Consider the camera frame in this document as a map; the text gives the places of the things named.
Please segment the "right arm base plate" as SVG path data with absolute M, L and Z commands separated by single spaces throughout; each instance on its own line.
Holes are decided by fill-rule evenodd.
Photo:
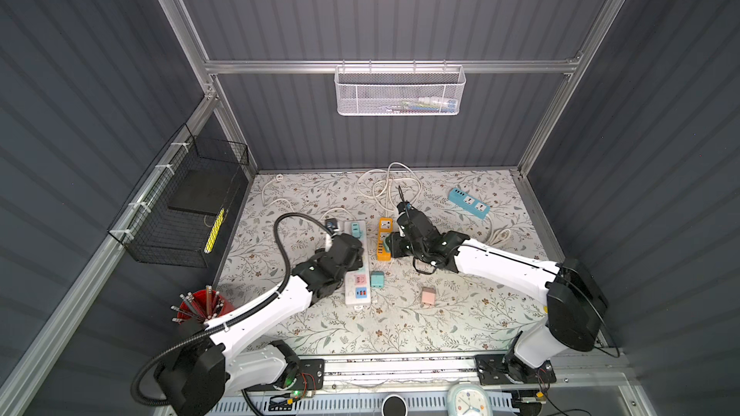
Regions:
M 557 381 L 549 360 L 539 368 L 532 368 L 508 354 L 476 354 L 473 359 L 483 385 L 552 384 Z

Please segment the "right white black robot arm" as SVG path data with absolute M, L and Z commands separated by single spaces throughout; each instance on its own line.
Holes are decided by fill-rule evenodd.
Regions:
M 394 258 L 409 257 L 437 271 L 481 277 L 536 300 L 545 317 L 520 331 L 496 369 L 513 381 L 544 377 L 553 356 L 591 352 L 604 324 L 608 300 L 578 261 L 527 258 L 481 243 L 457 231 L 440 232 L 408 200 L 397 205 L 399 230 L 385 238 Z

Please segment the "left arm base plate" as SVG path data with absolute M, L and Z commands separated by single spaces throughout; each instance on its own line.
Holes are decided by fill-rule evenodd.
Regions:
M 254 385 L 248 388 L 256 391 L 317 391 L 324 386 L 326 362 L 323 359 L 301 359 L 297 368 L 288 367 L 288 371 L 275 383 Z

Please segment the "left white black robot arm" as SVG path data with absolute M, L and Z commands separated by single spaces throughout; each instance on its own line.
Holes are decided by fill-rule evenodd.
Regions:
M 313 223 L 331 240 L 293 266 L 279 226 L 299 218 Z M 362 241 L 335 233 L 306 214 L 279 216 L 273 225 L 277 250 L 283 259 L 278 286 L 221 317 L 200 323 L 189 320 L 177 329 L 177 340 L 144 364 L 130 385 L 132 399 L 142 406 L 169 406 L 178 415 L 205 415 L 229 390 L 261 385 L 288 385 L 300 366 L 291 348 L 277 341 L 257 351 L 248 346 L 289 317 L 331 296 L 346 273 L 362 267 Z

